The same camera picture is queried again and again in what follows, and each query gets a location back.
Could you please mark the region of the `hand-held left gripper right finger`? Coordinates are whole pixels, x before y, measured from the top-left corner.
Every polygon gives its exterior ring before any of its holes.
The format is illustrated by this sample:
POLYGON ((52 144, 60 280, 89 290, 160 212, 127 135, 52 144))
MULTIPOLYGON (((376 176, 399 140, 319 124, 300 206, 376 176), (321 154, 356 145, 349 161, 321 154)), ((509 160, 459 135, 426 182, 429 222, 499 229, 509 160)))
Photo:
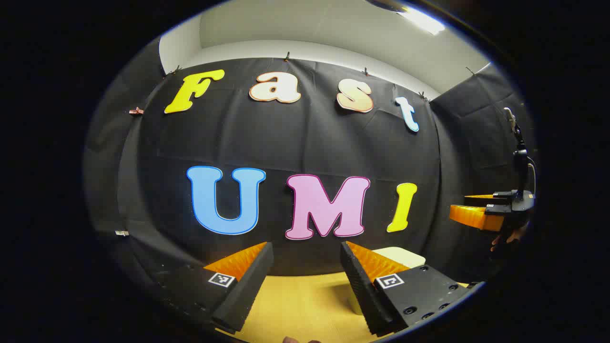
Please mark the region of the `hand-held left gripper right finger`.
POLYGON ((470 293, 433 267, 407 267, 358 244, 341 243, 340 262, 371 334, 381 337, 430 321, 470 293))

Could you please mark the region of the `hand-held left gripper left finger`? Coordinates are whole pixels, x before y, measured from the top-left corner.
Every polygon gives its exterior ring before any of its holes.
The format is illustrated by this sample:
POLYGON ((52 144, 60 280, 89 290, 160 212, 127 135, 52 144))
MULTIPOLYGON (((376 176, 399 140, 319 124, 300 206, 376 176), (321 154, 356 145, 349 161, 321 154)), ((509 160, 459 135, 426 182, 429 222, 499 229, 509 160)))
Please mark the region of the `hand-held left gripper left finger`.
POLYGON ((273 244, 262 242, 207 266, 183 265, 161 276, 163 299, 205 329, 242 330, 274 262, 273 244))

